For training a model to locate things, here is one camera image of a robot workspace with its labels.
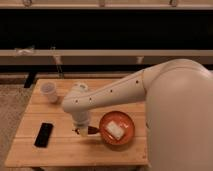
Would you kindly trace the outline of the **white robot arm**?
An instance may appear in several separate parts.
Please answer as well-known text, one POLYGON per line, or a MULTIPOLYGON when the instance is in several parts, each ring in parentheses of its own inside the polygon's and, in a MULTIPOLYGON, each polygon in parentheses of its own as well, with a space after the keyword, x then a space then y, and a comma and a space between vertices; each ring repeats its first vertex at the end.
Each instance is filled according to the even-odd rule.
POLYGON ((213 72, 176 59, 84 92, 76 84, 62 108, 76 126, 91 109, 143 101, 148 125, 147 171, 213 171, 213 72))

